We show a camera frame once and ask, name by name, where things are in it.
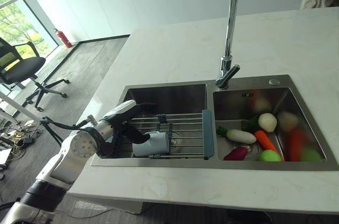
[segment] dish drying rack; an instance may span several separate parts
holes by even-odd
[[[170,152],[150,155],[148,158],[208,159],[214,154],[212,115],[209,110],[201,113],[139,115],[128,123],[143,134],[152,131],[168,133]],[[121,138],[116,157],[135,158],[128,139]]]

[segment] white countertop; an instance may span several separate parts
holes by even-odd
[[[125,85],[215,79],[225,19],[135,31],[80,120],[102,117]],[[289,74],[339,160],[339,8],[238,16],[235,77]],[[247,209],[339,213],[339,172],[97,167],[71,194]]]

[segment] cup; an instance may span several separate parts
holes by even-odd
[[[136,157],[145,157],[153,154],[168,154],[170,141],[167,132],[151,131],[146,134],[150,138],[142,144],[132,144],[133,153]]]

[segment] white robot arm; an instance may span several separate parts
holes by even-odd
[[[105,142],[114,131],[121,131],[133,143],[141,144],[149,139],[126,123],[142,111],[142,105],[126,101],[108,112],[96,126],[79,131],[66,138],[59,153],[53,156],[38,174],[34,184],[20,202],[15,202],[1,224],[36,223],[51,224],[54,211],[66,192],[82,172],[87,160],[97,153],[110,153]]]

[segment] red fire extinguisher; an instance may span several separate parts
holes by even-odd
[[[63,32],[59,31],[58,29],[55,29],[55,34],[58,36],[58,38],[65,44],[66,48],[70,48],[73,45],[69,42],[69,40],[66,38]]]

